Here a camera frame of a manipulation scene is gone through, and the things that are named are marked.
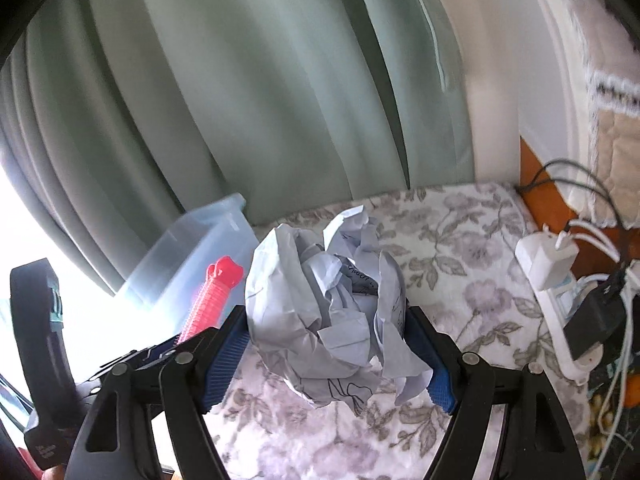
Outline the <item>clear plastic storage bin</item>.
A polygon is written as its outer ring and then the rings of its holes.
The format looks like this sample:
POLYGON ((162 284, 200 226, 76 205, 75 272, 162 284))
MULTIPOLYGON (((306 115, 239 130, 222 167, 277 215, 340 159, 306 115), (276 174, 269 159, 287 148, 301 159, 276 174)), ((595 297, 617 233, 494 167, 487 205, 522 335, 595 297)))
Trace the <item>clear plastic storage bin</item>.
POLYGON ((154 244, 116 295, 117 321, 134 336, 178 334, 204 286, 206 270, 228 256, 250 268, 258 240, 234 193, 184 214, 154 244))

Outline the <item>pink hair roller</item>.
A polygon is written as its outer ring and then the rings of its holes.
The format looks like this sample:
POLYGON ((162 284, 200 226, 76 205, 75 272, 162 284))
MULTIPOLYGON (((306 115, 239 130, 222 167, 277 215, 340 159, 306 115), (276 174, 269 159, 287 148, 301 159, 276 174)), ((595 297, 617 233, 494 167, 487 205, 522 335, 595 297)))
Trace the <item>pink hair roller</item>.
POLYGON ((205 282, 192 304, 177 340, 178 344, 218 324, 224 306, 232 290, 240 284, 243 273, 242 266, 229 256, 223 256, 207 267, 205 282))

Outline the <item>white quilted mattress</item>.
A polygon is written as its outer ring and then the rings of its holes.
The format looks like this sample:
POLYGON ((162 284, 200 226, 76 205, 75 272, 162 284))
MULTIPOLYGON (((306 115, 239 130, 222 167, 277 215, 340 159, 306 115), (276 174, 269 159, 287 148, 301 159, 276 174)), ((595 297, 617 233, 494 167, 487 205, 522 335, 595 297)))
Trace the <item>white quilted mattress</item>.
POLYGON ((560 56, 570 109, 567 158, 639 226, 639 50, 604 0, 538 0, 560 56))

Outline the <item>white paper ball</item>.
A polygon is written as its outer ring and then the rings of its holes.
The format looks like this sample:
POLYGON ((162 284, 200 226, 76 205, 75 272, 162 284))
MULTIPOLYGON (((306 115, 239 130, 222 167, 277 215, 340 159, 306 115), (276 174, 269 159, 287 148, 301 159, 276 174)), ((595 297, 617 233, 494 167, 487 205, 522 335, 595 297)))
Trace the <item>white paper ball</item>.
POLYGON ((363 206, 322 233, 281 223, 254 252, 245 287, 250 339, 268 370, 316 408, 359 414, 388 380, 403 404, 433 371, 405 342, 406 285, 363 206))

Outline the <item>black power adapter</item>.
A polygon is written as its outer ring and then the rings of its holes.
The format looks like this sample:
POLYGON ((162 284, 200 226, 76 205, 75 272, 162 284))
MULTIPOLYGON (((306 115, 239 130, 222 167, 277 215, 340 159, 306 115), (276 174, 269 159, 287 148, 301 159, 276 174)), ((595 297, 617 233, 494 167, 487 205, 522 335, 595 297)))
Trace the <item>black power adapter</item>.
POLYGON ((590 290, 564 327, 564 335, 574 361, 597 344, 608 340, 626 320, 622 291, 625 272, 617 270, 590 290))

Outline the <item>green curtain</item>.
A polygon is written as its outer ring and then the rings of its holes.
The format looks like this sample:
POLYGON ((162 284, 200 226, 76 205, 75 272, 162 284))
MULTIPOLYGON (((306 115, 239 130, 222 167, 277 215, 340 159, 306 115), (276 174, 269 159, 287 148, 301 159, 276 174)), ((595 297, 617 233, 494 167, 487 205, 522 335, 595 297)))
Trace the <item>green curtain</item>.
POLYGON ((440 0, 46 0, 1 71, 1 159, 116 292, 172 222, 249 222, 474 176, 440 0))

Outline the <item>white charger plug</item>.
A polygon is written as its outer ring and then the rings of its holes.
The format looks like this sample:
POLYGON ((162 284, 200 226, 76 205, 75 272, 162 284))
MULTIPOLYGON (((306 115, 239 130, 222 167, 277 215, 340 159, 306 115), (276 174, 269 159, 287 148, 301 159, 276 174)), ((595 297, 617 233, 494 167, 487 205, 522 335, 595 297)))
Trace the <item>white charger plug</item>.
POLYGON ((579 248, 567 234, 538 231, 522 237, 515 257, 536 292, 566 282, 579 248))

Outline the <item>white power strip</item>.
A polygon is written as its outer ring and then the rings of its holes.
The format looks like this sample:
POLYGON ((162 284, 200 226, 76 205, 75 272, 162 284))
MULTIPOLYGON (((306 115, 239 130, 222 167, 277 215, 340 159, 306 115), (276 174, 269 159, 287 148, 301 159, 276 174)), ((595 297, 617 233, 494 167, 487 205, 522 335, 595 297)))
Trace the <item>white power strip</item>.
POLYGON ((563 330, 575 312, 578 290, 577 280, 572 271, 566 282, 559 286, 540 292, 533 289, 548 326, 560 371, 567 379, 583 386, 588 382, 590 373, 600 363, 603 347, 602 344, 597 344, 577 361, 570 355, 563 330))

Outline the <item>floral grey blanket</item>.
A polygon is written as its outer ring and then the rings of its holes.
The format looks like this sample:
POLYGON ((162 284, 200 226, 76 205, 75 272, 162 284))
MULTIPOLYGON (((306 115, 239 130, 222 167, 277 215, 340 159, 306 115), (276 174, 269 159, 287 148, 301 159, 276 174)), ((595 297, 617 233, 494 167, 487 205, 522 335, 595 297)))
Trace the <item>floral grey blanket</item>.
POLYGON ((583 479, 569 372, 518 250, 512 186, 389 192, 256 230, 219 479, 583 479))

